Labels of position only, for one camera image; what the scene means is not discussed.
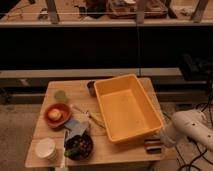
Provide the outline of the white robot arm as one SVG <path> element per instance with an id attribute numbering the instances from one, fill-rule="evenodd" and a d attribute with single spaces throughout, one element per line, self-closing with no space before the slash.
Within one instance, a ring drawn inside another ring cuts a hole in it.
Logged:
<path id="1" fill-rule="evenodd" d="M 200 110 L 175 112 L 168 124 L 160 130 L 162 143 L 171 148 L 188 136 L 213 152 L 213 130 L 206 126 L 206 116 Z"/>

